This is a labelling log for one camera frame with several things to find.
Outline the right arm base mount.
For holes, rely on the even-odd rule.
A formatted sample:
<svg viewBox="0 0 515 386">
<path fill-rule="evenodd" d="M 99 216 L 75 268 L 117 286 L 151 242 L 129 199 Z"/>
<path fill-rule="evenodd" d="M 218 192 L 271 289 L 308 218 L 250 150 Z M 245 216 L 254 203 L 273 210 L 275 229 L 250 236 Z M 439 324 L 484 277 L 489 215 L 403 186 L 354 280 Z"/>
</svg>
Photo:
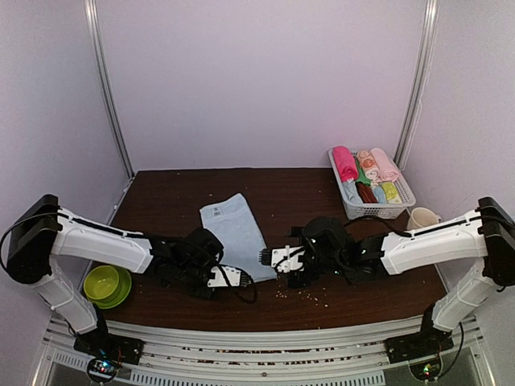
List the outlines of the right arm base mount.
<svg viewBox="0 0 515 386">
<path fill-rule="evenodd" d="M 388 338 L 385 341 L 385 351 L 390 363 L 437 355 L 453 347 L 451 332 L 440 331 L 434 327 L 421 329 L 413 334 Z"/>
</svg>

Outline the white plastic basket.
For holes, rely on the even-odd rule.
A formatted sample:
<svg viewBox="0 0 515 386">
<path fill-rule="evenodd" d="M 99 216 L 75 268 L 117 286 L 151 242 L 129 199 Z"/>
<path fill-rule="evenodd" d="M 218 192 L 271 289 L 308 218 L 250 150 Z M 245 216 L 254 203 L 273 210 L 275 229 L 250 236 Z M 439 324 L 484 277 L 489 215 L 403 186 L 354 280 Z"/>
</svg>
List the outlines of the white plastic basket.
<svg viewBox="0 0 515 386">
<path fill-rule="evenodd" d="M 336 185 L 340 192 L 340 196 L 344 205 L 344 210 L 346 213 L 346 216 L 353 220 L 358 217 L 362 216 L 378 216 L 382 219 L 387 220 L 393 220 L 397 217 L 399 217 L 405 210 L 413 207 L 416 204 L 416 198 L 414 196 L 414 193 L 410 189 L 409 185 L 407 184 L 407 181 L 402 176 L 401 172 L 399 171 L 400 175 L 398 180 L 393 183 L 395 187 L 398 189 L 398 192 L 401 196 L 402 203 L 401 204 L 391 204 L 387 203 L 385 199 L 385 193 L 381 188 L 381 184 L 385 183 L 380 180 L 379 184 L 376 186 L 371 186 L 374 195 L 377 198 L 377 203 L 362 203 L 362 204 L 352 204 L 347 201 L 347 198 L 345 197 L 342 182 L 340 180 L 340 177 L 338 175 L 335 162 L 332 157 L 332 149 L 331 148 L 328 151 L 328 157 L 332 166 L 333 173 L 336 177 Z M 358 151 L 350 150 L 353 157 L 356 158 L 356 153 Z"/>
</svg>

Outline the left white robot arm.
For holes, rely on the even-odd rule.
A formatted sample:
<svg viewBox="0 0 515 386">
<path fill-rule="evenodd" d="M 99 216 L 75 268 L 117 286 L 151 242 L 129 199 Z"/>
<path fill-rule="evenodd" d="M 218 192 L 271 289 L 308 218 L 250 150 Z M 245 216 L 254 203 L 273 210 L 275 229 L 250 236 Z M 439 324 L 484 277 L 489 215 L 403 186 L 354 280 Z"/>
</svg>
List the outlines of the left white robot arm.
<svg viewBox="0 0 515 386">
<path fill-rule="evenodd" d="M 209 230 L 197 228 L 186 237 L 127 231 L 78 216 L 54 195 L 43 196 L 4 231 L 1 250 L 7 253 L 1 259 L 7 275 L 33 288 L 99 357 L 115 351 L 115 338 L 105 331 L 99 306 L 80 294 L 60 268 L 60 258 L 185 281 L 201 298 L 231 285 L 220 263 L 224 248 Z"/>
</svg>

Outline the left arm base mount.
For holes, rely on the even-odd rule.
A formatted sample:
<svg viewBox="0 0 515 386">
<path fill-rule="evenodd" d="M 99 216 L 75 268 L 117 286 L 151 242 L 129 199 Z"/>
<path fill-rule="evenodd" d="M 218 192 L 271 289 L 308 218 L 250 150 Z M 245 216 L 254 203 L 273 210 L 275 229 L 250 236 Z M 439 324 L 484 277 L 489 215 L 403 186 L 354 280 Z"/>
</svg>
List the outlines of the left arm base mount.
<svg viewBox="0 0 515 386">
<path fill-rule="evenodd" d="M 116 363 L 139 364 L 144 342 L 141 339 L 114 335 L 96 329 L 86 334 L 76 334 L 73 348 L 99 359 Z"/>
</svg>

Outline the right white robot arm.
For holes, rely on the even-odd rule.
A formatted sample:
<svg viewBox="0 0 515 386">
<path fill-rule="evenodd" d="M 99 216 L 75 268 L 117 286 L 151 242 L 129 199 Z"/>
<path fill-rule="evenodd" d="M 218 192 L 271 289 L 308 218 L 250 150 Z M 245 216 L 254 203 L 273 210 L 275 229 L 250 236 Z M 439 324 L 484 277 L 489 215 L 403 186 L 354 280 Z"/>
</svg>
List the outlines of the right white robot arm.
<svg viewBox="0 0 515 386">
<path fill-rule="evenodd" d="M 318 217 L 296 228 L 298 247 L 274 253 L 274 267 L 294 285 L 307 285 L 325 269 L 349 283 L 373 281 L 419 267 L 473 260 L 455 288 L 430 307 L 430 324 L 413 337 L 413 349 L 429 355 L 462 319 L 494 292 L 514 284 L 514 218 L 492 197 L 441 224 L 356 240 L 337 218 Z"/>
</svg>

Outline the magenta pink towel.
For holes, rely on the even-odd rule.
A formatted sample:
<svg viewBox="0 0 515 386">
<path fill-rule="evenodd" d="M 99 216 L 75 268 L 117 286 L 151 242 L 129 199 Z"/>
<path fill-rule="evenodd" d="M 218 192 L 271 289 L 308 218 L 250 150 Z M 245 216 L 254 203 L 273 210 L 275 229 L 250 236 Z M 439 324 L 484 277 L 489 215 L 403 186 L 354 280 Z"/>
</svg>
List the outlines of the magenta pink towel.
<svg viewBox="0 0 515 386">
<path fill-rule="evenodd" d="M 347 147 L 337 146 L 333 148 L 332 157 L 342 182 L 352 181 L 358 178 L 359 174 L 355 158 Z"/>
</svg>

